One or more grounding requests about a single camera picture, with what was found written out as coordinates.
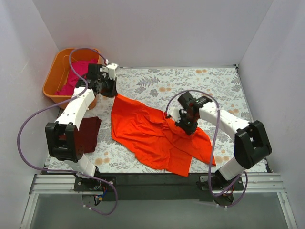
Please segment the orange t shirt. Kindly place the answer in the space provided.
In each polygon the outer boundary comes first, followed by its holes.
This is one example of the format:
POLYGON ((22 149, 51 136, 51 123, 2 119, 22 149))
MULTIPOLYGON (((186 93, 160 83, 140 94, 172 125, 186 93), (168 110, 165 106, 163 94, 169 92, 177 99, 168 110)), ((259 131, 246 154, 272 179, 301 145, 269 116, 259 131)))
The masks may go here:
POLYGON ((187 135, 163 111, 120 94, 112 106, 111 126, 112 139, 153 169, 187 177, 193 158, 216 165, 210 138, 202 129, 187 135))

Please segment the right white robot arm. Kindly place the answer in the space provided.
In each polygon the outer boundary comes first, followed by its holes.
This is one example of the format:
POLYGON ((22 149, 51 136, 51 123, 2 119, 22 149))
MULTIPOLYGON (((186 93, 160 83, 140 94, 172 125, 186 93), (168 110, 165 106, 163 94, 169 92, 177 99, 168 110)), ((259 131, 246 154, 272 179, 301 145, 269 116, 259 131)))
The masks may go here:
POLYGON ((247 121, 220 108, 218 102, 207 94, 194 98, 191 91, 178 94, 180 108, 167 108, 167 116, 186 132, 195 133, 198 120, 215 126, 215 132, 225 132, 234 141, 234 156, 215 173, 208 172, 208 179, 202 182, 212 191, 217 188, 228 191, 248 169, 271 154, 272 148, 266 129, 260 121, 247 121))

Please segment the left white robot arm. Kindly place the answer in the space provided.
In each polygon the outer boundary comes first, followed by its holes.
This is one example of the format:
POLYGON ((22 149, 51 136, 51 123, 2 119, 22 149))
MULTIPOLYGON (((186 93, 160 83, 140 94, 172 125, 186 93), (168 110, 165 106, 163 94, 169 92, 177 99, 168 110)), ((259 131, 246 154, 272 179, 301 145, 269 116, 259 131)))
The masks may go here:
POLYGON ((88 71, 78 79, 74 88, 74 100, 53 123, 47 123, 45 133, 51 157, 68 164, 76 171, 81 184, 96 191, 102 186, 98 168, 85 156, 84 138, 81 136, 81 121, 96 95, 115 97, 116 69, 118 64, 106 66, 90 63, 88 71))

